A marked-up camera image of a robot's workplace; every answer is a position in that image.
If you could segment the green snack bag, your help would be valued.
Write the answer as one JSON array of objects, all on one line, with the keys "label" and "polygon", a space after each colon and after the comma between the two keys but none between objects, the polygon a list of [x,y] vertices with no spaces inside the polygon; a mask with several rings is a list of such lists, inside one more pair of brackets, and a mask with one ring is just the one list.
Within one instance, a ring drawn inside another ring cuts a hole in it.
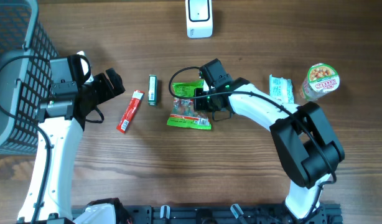
[{"label": "green snack bag", "polygon": [[[193,97],[197,88],[203,88],[203,80],[187,83],[173,83],[173,91],[178,96]],[[167,120],[168,126],[211,130],[212,126],[205,112],[195,109],[195,100],[174,98],[174,106]]]}]

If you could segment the red snack packet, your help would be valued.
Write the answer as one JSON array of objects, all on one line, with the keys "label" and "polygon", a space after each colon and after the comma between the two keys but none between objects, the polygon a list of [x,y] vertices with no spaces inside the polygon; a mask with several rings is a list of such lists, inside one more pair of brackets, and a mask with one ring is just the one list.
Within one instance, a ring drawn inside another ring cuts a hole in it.
[{"label": "red snack packet", "polygon": [[116,129],[121,133],[125,133],[131,120],[134,118],[139,105],[141,104],[141,100],[144,96],[144,92],[141,90],[135,90],[133,92],[132,98],[126,108],[125,113],[123,114],[121,121],[117,125]]}]

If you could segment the dark green small box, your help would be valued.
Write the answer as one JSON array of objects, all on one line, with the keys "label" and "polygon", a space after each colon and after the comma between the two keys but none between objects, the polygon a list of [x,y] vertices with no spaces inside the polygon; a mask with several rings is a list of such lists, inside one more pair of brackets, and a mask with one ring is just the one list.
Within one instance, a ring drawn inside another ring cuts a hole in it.
[{"label": "dark green small box", "polygon": [[157,77],[149,75],[148,103],[151,106],[157,105]]}]

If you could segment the pale green wipes packet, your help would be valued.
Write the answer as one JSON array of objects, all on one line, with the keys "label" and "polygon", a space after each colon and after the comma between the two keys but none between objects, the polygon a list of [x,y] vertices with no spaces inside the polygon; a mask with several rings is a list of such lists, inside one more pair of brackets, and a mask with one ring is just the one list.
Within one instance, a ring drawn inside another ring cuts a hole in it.
[{"label": "pale green wipes packet", "polygon": [[293,85],[290,79],[269,76],[269,95],[283,103],[294,103]]}]

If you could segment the instant noodle cup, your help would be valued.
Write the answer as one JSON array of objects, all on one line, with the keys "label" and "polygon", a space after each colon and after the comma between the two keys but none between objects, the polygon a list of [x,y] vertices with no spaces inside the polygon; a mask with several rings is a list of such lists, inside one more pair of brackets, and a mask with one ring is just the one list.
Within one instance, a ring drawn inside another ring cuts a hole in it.
[{"label": "instant noodle cup", "polygon": [[330,65],[318,63],[310,67],[300,87],[300,95],[307,101],[315,101],[335,91],[340,85],[337,71]]}]

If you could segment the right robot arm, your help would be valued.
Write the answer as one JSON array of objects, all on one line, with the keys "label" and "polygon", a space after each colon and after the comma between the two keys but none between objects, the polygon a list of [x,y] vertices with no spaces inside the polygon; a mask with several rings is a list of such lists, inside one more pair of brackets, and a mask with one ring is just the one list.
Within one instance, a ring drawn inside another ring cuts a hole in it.
[{"label": "right robot arm", "polygon": [[323,187],[336,183],[335,171],[345,158],[321,107],[314,102],[302,106],[282,103],[244,78],[232,79],[218,59],[198,70],[207,84],[207,90],[196,95],[203,110],[245,116],[271,133],[282,168],[291,180],[287,211],[298,223],[310,221],[319,211]]}]

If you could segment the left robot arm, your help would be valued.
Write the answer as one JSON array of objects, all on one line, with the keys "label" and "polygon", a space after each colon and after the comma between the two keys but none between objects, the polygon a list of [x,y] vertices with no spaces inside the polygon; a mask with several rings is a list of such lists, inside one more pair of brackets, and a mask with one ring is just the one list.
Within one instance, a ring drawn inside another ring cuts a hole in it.
[{"label": "left robot arm", "polygon": [[72,219],[71,189],[74,162],[87,116],[98,105],[124,93],[113,68],[91,75],[88,59],[80,54],[50,60],[52,84],[37,112],[37,154],[29,190],[18,223]]}]

